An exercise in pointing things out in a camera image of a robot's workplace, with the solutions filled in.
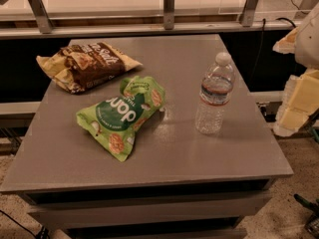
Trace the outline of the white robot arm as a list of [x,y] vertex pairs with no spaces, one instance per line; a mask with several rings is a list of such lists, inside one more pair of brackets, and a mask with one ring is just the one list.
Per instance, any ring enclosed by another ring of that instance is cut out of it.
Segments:
[[319,69],[319,3],[299,26],[295,39],[295,60],[306,68]]

